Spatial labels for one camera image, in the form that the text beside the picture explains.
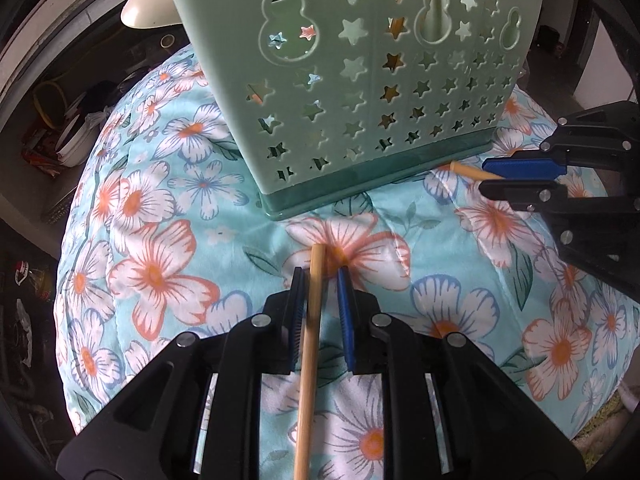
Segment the green plastic utensil holder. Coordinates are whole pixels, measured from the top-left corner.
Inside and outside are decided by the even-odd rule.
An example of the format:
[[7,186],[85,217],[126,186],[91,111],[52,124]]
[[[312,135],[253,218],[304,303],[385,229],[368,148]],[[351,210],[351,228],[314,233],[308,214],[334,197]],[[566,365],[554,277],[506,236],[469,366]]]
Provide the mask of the green plastic utensil holder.
[[[269,217],[486,152],[542,0],[174,0]],[[388,19],[404,16],[395,40]]]

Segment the wooden chopstick six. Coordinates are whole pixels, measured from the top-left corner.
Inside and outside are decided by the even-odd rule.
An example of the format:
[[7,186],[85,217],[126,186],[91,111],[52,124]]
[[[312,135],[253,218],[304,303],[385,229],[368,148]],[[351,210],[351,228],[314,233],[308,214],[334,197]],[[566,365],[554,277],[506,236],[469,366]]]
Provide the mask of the wooden chopstick six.
[[311,247],[307,313],[304,324],[302,366],[298,397],[296,447],[293,479],[305,480],[309,474],[312,428],[314,428],[314,399],[316,398],[317,367],[323,292],[326,245]]

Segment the stacked white bowls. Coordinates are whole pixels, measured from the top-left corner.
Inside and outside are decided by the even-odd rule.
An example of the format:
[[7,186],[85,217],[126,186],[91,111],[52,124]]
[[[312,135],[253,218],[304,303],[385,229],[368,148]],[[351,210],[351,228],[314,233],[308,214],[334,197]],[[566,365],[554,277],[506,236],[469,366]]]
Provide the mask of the stacked white bowls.
[[105,114],[102,112],[77,114],[56,144],[58,162],[68,168],[79,166],[90,155],[101,131],[101,122]]

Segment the wooden chopstick five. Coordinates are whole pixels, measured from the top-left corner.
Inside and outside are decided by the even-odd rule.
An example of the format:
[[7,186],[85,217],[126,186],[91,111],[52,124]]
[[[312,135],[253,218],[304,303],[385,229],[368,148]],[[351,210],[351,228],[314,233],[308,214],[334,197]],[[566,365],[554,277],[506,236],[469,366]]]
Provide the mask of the wooden chopstick five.
[[469,178],[473,181],[501,180],[498,174],[492,174],[491,172],[473,166],[463,165],[461,162],[450,162],[449,170],[458,176]]

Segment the beige soup spoon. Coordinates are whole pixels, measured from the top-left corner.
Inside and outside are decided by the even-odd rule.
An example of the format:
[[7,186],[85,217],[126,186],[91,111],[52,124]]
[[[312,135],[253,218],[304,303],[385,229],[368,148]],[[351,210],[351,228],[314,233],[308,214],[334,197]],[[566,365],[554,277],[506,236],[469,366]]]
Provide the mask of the beige soup spoon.
[[134,29],[152,29],[181,24],[174,0],[127,0],[120,12],[122,24]]

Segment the floral blue quilt cloth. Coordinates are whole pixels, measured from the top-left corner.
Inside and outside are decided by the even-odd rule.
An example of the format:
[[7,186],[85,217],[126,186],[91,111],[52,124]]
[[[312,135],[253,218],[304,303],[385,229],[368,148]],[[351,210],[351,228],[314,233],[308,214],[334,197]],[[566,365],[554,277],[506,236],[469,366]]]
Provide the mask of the floral blue quilt cloth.
[[62,244],[56,358],[86,436],[183,332],[209,338],[288,287],[312,245],[418,332],[460,330],[577,434],[639,345],[639,307],[556,255],[541,221],[434,169],[274,222],[191,49],[115,107]]

